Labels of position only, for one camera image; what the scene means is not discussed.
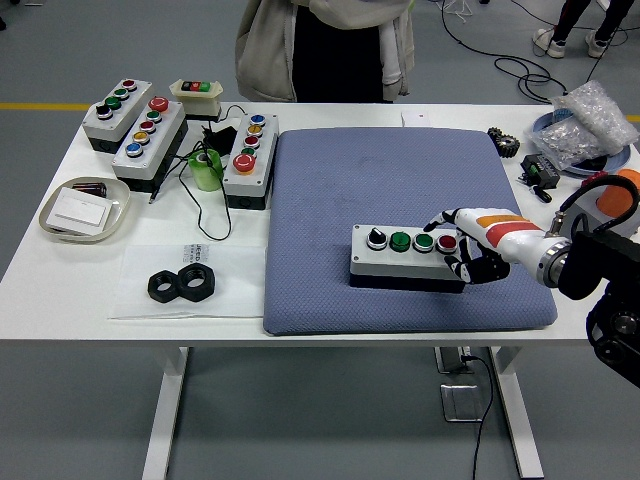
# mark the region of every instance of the table leg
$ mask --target table leg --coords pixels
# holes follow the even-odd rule
[[[180,392],[189,348],[159,348],[154,349],[153,353],[164,370],[164,376],[158,395],[156,416],[153,419],[142,479],[164,480],[171,455],[173,429],[180,405]]]
[[[514,366],[521,348],[491,347],[490,350],[520,477],[544,478]]]

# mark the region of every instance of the white sneaker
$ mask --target white sneaker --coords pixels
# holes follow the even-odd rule
[[[596,31],[591,30],[584,39],[589,45],[589,56],[592,58],[600,58],[607,49],[607,42],[604,40],[596,40]]]
[[[565,41],[551,40],[553,37],[553,28],[549,30],[545,30],[541,28],[536,33],[533,34],[533,43],[535,43],[538,47],[545,51],[547,55],[552,58],[562,58],[564,57],[564,48]]]

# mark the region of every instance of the bubble wrap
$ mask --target bubble wrap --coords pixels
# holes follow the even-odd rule
[[[596,80],[585,83],[569,95],[552,98],[551,103],[556,109],[571,110],[597,137],[599,148],[608,155],[619,153],[624,146],[636,142],[640,135]]]

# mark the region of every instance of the gear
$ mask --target gear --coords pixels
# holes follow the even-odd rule
[[[498,137],[494,143],[498,149],[498,154],[502,158],[515,157],[516,153],[518,153],[518,149],[520,148],[520,141],[511,135]]]
[[[487,130],[487,135],[489,135],[493,143],[495,143],[496,139],[502,136],[502,130],[496,127],[491,127]]]

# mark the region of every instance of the white table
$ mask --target white table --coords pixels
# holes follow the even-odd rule
[[[554,201],[549,205],[541,203],[525,185],[516,181],[521,174],[519,162],[523,154],[533,152],[533,144],[527,140],[525,131],[536,118],[550,111],[549,106],[241,105],[248,112],[279,115],[281,132],[334,126],[401,126],[401,113],[407,111],[426,113],[434,127],[480,131],[498,127],[523,144],[515,158],[504,161],[504,167],[522,213],[543,228],[580,181],[563,177],[558,189],[552,192]],[[223,112],[228,106],[223,105]],[[232,109],[231,115],[239,116],[239,110]],[[214,128],[234,123],[237,125],[237,118]],[[198,123],[190,125],[181,152],[193,146],[200,132]],[[91,149],[80,129],[44,199],[58,185],[75,177],[113,177],[110,162],[111,156]],[[629,166],[640,167],[640,156],[634,148]],[[214,236],[222,236],[226,232],[226,217],[221,194],[196,191],[196,195],[205,210],[204,225]],[[3,305],[0,342],[3,344],[144,345],[156,352],[165,376],[143,478],[165,476],[188,347],[195,346],[492,347],[521,476],[543,476],[512,360],[519,349],[526,346],[585,345],[585,318],[602,295],[602,285],[581,302],[571,302],[554,292],[558,320],[544,329],[515,332],[272,337],[263,331],[261,318],[110,321],[107,318],[110,302],[127,246],[207,242],[196,228],[195,206],[176,178],[167,180],[154,204],[149,205],[148,199],[148,194],[132,192],[131,206],[121,227],[97,244],[52,240],[40,228],[36,213],[0,284]],[[455,207],[457,205],[442,205],[442,209]],[[225,240],[226,245],[266,246],[268,210],[233,210],[232,220],[233,231]]]

